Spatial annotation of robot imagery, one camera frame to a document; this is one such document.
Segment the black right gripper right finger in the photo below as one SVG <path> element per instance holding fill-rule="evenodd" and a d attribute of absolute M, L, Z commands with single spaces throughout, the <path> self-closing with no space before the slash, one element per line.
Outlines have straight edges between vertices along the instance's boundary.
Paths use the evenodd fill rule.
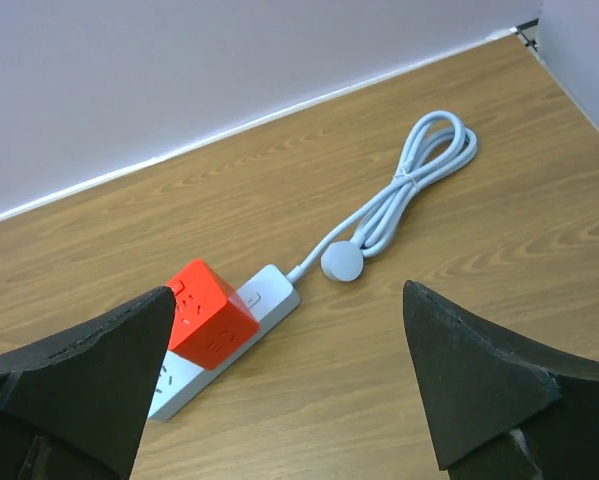
<path fill-rule="evenodd" d="M 599 362 L 407 281 L 403 321 L 440 470 L 452 479 L 599 479 Z"/>

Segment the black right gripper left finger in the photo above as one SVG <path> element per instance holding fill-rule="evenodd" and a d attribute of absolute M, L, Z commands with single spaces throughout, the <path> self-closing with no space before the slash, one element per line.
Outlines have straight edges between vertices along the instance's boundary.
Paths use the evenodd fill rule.
<path fill-rule="evenodd" d="M 0 479 L 130 477 L 174 319 L 165 287 L 0 355 Z"/>

